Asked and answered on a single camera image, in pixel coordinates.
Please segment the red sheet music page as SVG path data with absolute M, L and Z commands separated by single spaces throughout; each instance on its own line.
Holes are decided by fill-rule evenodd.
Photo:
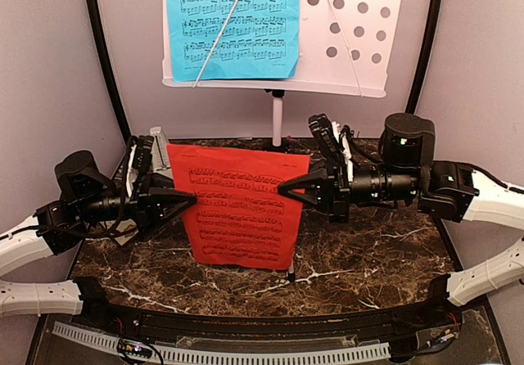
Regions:
M 169 144 L 174 185 L 197 203 L 183 213 L 200 264 L 286 270 L 302 204 L 278 185 L 307 173 L 310 157 L 227 147 Z

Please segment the blue sheet music page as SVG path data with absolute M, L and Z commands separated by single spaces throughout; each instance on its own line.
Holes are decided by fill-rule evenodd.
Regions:
M 166 0 L 166 10 L 176 83 L 296 73 L 300 0 Z

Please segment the white music stand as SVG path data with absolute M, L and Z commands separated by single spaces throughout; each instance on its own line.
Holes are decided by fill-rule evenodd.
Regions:
M 400 0 L 165 0 L 164 83 L 384 97 Z M 302 206 L 278 186 L 307 155 L 168 145 L 201 264 L 285 270 Z

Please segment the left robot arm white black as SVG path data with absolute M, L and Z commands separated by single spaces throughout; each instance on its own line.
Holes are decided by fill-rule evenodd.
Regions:
M 90 151 L 76 151 L 55 168 L 61 197 L 1 235 L 1 274 L 56 256 L 82 240 L 109 237 L 131 220 L 139 231 L 159 227 L 197 202 L 174 189 L 169 178 L 142 173 L 128 191 L 102 174 Z M 56 283 L 1 282 L 1 315 L 61 313 L 84 315 L 98 329 L 115 323 L 115 310 L 97 279 Z

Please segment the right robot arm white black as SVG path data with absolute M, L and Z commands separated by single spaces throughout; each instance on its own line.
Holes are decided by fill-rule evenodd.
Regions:
M 523 189 L 462 162 L 435 160 L 435 125 L 408 113 L 386 117 L 378 156 L 357 164 L 361 154 L 349 126 L 325 114 L 309 118 L 323 161 L 306 175 L 281 183 L 278 193 L 308 205 L 330 221 L 345 223 L 351 205 L 396 207 L 418 203 L 418 211 L 459 223 L 481 221 L 521 229 Z

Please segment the white metronome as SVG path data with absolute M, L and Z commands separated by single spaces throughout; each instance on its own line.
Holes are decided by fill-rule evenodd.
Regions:
M 160 126 L 150 128 L 150 135 L 154 138 L 151 149 L 151 171 L 173 179 L 167 151 L 169 143 L 167 137 Z

